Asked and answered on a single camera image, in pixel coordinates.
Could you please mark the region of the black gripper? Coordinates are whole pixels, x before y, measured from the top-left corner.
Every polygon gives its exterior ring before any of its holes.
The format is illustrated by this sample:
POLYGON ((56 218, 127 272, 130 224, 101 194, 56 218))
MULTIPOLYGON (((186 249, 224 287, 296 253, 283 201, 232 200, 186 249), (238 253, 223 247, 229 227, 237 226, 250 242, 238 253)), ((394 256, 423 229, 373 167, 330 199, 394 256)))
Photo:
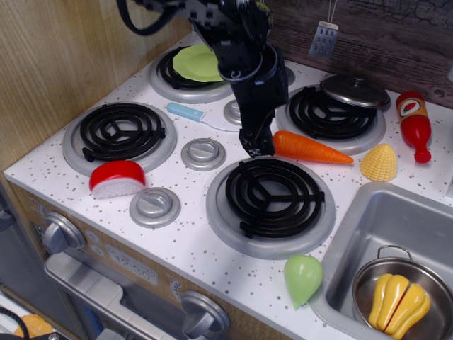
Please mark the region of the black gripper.
POLYGON ((273 156, 275 146, 269 128, 275 109, 288 100, 285 63, 278 47, 267 44, 251 69, 226 73, 241 114, 239 139, 247 154, 273 156))

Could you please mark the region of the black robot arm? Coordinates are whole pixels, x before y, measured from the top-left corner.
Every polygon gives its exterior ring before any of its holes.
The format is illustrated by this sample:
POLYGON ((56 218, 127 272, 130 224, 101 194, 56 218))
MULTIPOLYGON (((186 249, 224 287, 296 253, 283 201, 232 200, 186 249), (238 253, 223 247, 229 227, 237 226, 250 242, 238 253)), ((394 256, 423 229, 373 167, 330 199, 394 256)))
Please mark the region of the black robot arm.
POLYGON ((138 1, 158 19, 138 28, 126 1, 117 8, 123 23, 138 35, 153 35, 174 16, 187 18, 215 54, 221 78, 232 88, 241 114, 239 139, 251 157, 275 153, 270 124, 276 108, 288 101, 285 63, 268 42, 270 11, 257 1, 138 1))

